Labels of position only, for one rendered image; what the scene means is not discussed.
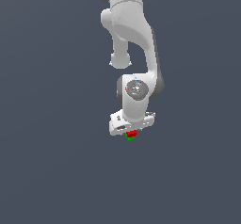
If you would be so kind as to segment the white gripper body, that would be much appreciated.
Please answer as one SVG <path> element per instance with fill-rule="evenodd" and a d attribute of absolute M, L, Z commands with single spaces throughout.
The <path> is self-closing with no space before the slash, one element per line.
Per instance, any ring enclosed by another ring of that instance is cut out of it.
<path fill-rule="evenodd" d="M 143 130 L 146 127 L 154 124 L 155 113 L 146 112 L 144 119 L 141 122 L 131 122 L 125 120 L 122 116 L 122 110 L 110 115 L 109 133 L 112 136 L 124 135 L 127 132 L 134 130 Z"/>

